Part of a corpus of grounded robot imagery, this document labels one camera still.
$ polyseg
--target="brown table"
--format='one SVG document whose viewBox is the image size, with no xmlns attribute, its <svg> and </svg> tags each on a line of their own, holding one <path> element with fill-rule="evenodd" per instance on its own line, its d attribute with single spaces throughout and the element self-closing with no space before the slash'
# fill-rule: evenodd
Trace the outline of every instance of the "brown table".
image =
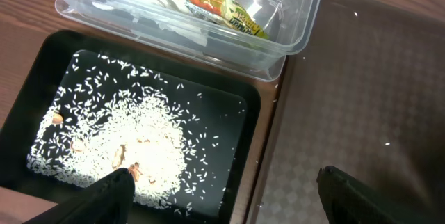
<svg viewBox="0 0 445 224">
<path fill-rule="evenodd" d="M 417 13 L 423 13 L 436 19 L 445 18 L 445 2 L 442 2 L 443 0 L 380 1 Z M 275 111 L 273 100 L 278 97 L 278 92 L 280 91 L 280 87 L 276 89 L 275 85 L 280 83 L 280 80 L 278 79 L 272 83 L 255 81 L 72 22 L 57 14 L 54 10 L 54 0 L 0 0 L 0 31 L 2 32 L 0 35 L 1 124 L 6 119 L 43 40 L 50 33 L 60 29 L 72 29 L 88 35 L 96 35 L 123 42 L 145 51 L 157 53 L 166 58 L 192 63 L 214 72 L 236 77 L 253 84 L 258 89 L 261 95 L 262 108 L 232 216 L 232 223 L 242 223 L 246 217 L 258 166 L 261 164 L 261 153 L 265 140 L 268 137 L 271 119 Z M 0 223 L 6 220 L 5 213 L 20 221 L 25 221 L 50 208 L 52 205 L 53 203 L 45 202 L 44 200 L 0 189 L 0 209 L 3 212 L 3 214 L 0 212 Z"/>
</svg>

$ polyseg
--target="tray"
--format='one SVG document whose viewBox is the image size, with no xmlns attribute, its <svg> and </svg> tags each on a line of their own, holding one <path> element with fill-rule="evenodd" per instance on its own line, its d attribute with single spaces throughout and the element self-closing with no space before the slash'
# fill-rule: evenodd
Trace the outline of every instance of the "tray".
<svg viewBox="0 0 445 224">
<path fill-rule="evenodd" d="M 73 184 L 33 173 L 26 167 L 27 155 L 34 144 L 42 117 L 54 100 L 72 99 L 67 95 L 61 97 L 59 86 L 70 87 L 83 81 L 85 76 L 90 75 L 84 71 L 88 67 L 96 66 L 97 72 L 106 69 L 118 81 L 114 85 L 112 78 L 109 78 L 112 84 L 102 86 L 95 93 L 106 94 L 113 87 L 115 90 L 132 88 L 136 81 L 128 79 L 127 73 L 120 75 L 118 69 L 108 68 L 107 62 L 113 59 L 150 70 L 151 78 L 139 77 L 138 82 L 144 86 L 162 88 L 169 98 L 169 106 L 177 103 L 187 105 L 200 117 L 199 121 L 193 120 L 183 126 L 185 136 L 188 131 L 196 133 L 203 129 L 206 129 L 207 138 L 219 136 L 217 147 L 214 140 L 197 144 L 197 153 L 207 155 L 207 177 L 217 178 L 202 182 L 197 192 L 205 190 L 204 195 L 185 193 L 181 185 L 181 190 L 175 194 L 177 203 L 172 204 L 171 208 L 159 210 L 134 204 L 129 223 L 228 223 L 261 108 L 258 92 L 248 84 L 219 74 L 73 31 L 60 31 L 45 40 L 5 121 L 0 133 L 0 166 L 3 171 L 0 186 L 53 202 L 62 202 L 81 190 Z M 153 79 L 156 74 L 162 79 Z M 179 84 L 186 89 L 178 89 Z M 67 109 L 60 108 L 60 113 L 64 118 L 70 116 Z M 188 168 L 197 170 L 203 166 L 196 159 L 186 163 Z M 184 210 L 190 202 L 193 205 L 190 216 L 174 214 L 175 209 Z"/>
</svg>

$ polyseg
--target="plastic container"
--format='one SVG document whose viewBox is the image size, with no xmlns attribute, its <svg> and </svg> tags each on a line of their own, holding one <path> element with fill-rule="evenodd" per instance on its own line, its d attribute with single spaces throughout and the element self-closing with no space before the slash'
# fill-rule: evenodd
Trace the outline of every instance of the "plastic container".
<svg viewBox="0 0 445 224">
<path fill-rule="evenodd" d="M 63 16 L 262 81 L 309 39 L 319 0 L 237 0 L 269 40 L 138 0 L 57 0 Z M 188 37 L 172 29 L 183 31 Z"/>
</svg>

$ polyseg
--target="wood grain surface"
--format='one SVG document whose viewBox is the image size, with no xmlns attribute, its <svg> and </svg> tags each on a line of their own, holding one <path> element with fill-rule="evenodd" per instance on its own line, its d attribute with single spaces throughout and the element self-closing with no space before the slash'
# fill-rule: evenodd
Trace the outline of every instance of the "wood grain surface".
<svg viewBox="0 0 445 224">
<path fill-rule="evenodd" d="M 54 10 L 55 0 L 0 0 L 0 123 L 3 124 L 21 88 L 43 40 L 60 29 L 72 29 L 88 35 L 123 42 L 133 47 L 154 52 L 166 58 L 192 63 L 214 72 L 236 77 L 253 84 L 261 95 L 262 108 L 254 135 L 245 172 L 241 181 L 231 223 L 242 223 L 250 202 L 252 187 L 257 176 L 264 142 L 275 110 L 272 101 L 278 97 L 280 80 L 264 83 L 218 70 L 203 63 L 181 58 L 164 51 L 126 40 L 61 17 Z M 445 21 L 445 0 L 379 0 L 415 13 Z"/>
</svg>

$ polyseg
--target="food wrapper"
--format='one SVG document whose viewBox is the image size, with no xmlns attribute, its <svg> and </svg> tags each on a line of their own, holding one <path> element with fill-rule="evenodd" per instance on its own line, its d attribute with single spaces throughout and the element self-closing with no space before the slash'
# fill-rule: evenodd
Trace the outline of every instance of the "food wrapper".
<svg viewBox="0 0 445 224">
<path fill-rule="evenodd" d="M 255 23 L 246 10 L 235 0 L 185 0 L 188 9 L 197 17 L 207 19 L 231 29 L 268 39 L 268 35 Z"/>
</svg>

